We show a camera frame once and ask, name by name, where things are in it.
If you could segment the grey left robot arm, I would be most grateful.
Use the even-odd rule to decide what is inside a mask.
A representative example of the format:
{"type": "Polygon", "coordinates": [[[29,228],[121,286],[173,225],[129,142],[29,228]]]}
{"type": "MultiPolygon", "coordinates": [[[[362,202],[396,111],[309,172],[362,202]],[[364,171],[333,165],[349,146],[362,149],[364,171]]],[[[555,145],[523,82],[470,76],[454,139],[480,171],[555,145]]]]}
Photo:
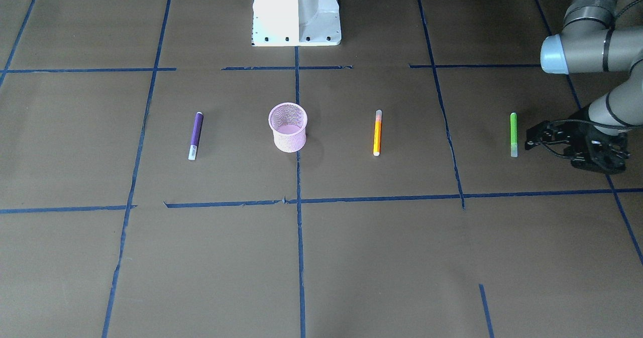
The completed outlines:
{"type": "Polygon", "coordinates": [[[628,79],[568,118],[526,130],[526,150],[542,146],[586,171],[625,171],[627,134],[642,124],[642,38],[640,26],[617,29],[619,17],[617,0],[572,0],[562,31],[544,40],[546,73],[627,72],[628,79]]]}

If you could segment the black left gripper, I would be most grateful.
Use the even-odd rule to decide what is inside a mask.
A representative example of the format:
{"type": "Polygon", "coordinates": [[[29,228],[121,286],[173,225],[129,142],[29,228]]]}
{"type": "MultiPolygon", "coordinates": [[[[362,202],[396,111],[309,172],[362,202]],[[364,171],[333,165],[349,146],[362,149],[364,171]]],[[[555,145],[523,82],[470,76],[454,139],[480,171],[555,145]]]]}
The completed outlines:
{"type": "Polygon", "coordinates": [[[569,116],[562,125],[544,121],[526,131],[524,150],[542,147],[551,154],[561,154],[554,148],[565,145],[565,159],[572,167],[605,175],[625,172],[625,163],[630,157],[627,132],[608,129],[615,135],[606,134],[589,119],[588,108],[569,116]]]}

